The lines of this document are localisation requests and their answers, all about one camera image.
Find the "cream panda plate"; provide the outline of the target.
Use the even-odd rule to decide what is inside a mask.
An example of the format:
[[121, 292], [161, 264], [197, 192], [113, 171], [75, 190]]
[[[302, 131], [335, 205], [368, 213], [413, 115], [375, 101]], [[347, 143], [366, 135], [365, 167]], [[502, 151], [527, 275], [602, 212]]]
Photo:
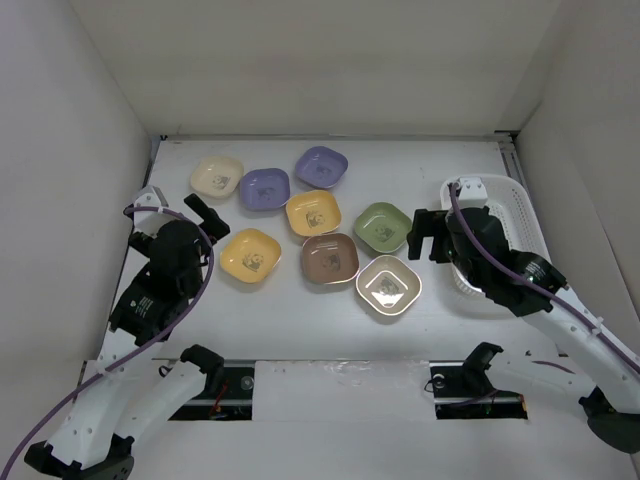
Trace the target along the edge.
[[244, 176], [241, 161], [226, 156], [203, 158], [192, 172], [190, 186], [198, 194], [213, 199], [226, 199], [236, 190]]

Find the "green panda plate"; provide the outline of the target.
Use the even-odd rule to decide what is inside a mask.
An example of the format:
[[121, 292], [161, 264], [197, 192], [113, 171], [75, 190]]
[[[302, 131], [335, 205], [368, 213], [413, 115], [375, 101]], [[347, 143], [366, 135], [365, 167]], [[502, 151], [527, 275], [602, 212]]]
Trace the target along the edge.
[[406, 242], [412, 220], [395, 205], [375, 202], [355, 220], [354, 232], [372, 250], [392, 254]]

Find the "yellow panda plate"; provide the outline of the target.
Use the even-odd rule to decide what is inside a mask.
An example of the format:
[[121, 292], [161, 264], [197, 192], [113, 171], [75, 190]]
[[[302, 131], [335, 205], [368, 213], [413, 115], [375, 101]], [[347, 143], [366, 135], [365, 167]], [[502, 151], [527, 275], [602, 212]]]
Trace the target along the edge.
[[277, 269], [282, 256], [280, 243], [255, 228], [239, 231], [222, 249], [219, 277], [243, 293], [260, 291]]
[[338, 202], [325, 190], [312, 190], [294, 195], [286, 204], [292, 231], [302, 237], [333, 232], [342, 221]]

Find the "beige panda plate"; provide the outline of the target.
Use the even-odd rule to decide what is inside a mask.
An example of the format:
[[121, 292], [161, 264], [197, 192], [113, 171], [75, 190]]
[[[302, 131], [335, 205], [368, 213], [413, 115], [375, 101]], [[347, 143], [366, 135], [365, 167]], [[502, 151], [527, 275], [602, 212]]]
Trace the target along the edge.
[[359, 272], [356, 291], [373, 310], [395, 317], [416, 302], [422, 293], [422, 281], [401, 259], [380, 255]]

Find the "purple panda plate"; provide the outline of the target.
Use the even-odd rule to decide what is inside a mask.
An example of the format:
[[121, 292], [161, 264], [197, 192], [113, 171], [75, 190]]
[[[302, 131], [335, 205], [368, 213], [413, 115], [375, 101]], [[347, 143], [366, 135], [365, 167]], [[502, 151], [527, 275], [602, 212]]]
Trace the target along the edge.
[[279, 168], [255, 169], [239, 183], [242, 205], [251, 211], [270, 211], [283, 207], [291, 190], [289, 175]]
[[295, 164], [295, 175], [317, 189], [335, 187], [348, 170], [348, 159], [326, 146], [314, 146], [305, 151]]

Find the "brown panda plate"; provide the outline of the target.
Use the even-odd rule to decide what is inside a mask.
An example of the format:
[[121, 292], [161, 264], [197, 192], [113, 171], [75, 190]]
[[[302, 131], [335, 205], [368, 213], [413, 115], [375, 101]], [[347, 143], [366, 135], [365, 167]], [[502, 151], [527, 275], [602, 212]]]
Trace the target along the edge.
[[359, 273], [355, 242], [344, 233], [330, 233], [306, 239], [301, 252], [302, 271], [318, 285], [347, 283]]

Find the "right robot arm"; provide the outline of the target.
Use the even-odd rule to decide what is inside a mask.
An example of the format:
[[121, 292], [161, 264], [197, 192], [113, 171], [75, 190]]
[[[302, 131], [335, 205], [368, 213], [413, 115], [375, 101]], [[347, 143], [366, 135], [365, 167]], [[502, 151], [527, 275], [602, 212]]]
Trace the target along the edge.
[[581, 400], [589, 428], [625, 453], [639, 451], [639, 359], [588, 316], [565, 277], [543, 257], [510, 247], [488, 208], [418, 209], [407, 235], [408, 256], [432, 239], [435, 263], [451, 263], [494, 303], [538, 329], [594, 381]]

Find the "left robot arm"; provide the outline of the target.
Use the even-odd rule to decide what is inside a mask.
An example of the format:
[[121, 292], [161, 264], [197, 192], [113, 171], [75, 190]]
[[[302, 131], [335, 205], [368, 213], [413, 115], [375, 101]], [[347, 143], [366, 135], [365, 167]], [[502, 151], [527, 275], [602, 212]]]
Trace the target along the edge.
[[64, 422], [49, 439], [37, 442], [28, 434], [16, 448], [35, 471], [57, 479], [127, 479], [150, 435], [189, 399], [222, 387], [223, 358], [193, 345], [133, 410], [127, 408], [147, 366], [204, 295], [213, 247], [230, 232], [198, 195], [184, 202], [199, 222], [169, 209], [154, 187], [125, 209], [134, 224], [128, 244], [147, 262], [110, 314], [95, 373], [38, 424], [69, 406]]

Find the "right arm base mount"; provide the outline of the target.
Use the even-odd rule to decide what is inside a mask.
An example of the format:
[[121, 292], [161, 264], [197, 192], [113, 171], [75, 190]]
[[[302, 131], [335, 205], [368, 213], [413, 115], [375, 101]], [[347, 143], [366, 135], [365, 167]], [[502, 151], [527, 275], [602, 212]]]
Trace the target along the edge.
[[524, 397], [497, 390], [486, 379], [478, 384], [464, 376], [462, 361], [429, 363], [430, 377], [423, 388], [432, 397], [437, 420], [527, 420]]

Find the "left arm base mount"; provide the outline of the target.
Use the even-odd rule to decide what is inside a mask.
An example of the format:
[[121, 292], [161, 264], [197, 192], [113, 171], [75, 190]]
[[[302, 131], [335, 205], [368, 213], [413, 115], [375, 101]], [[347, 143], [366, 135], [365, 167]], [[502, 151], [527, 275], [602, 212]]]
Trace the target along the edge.
[[189, 400], [170, 421], [250, 421], [254, 387], [254, 363], [226, 365], [217, 389]]

